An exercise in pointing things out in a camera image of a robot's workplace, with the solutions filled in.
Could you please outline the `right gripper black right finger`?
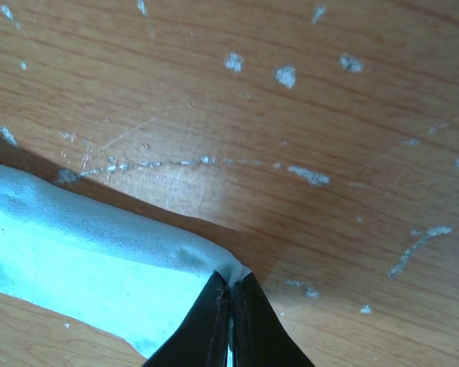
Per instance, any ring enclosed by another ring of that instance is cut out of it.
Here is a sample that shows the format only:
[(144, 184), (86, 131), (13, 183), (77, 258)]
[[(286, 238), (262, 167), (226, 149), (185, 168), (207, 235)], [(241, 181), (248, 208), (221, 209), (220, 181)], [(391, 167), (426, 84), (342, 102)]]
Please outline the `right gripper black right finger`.
[(314, 365), (285, 331), (254, 274), (234, 284), (233, 300), (234, 366)]

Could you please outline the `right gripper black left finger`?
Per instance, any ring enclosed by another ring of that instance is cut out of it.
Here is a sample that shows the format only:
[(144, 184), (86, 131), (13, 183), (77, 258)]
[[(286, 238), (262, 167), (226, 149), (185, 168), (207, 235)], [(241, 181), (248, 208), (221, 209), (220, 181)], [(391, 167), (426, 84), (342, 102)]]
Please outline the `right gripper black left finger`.
[(230, 288), (215, 272), (174, 334), (144, 363), (148, 367), (227, 364)]

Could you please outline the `light blue cleaning cloth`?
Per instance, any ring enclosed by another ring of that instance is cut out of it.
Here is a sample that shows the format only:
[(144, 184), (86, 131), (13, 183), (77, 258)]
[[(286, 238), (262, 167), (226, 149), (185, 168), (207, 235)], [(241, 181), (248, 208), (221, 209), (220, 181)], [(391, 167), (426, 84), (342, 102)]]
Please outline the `light blue cleaning cloth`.
[(233, 285), (249, 269), (191, 232), (0, 164), (0, 293), (116, 335), (148, 358), (213, 273)]

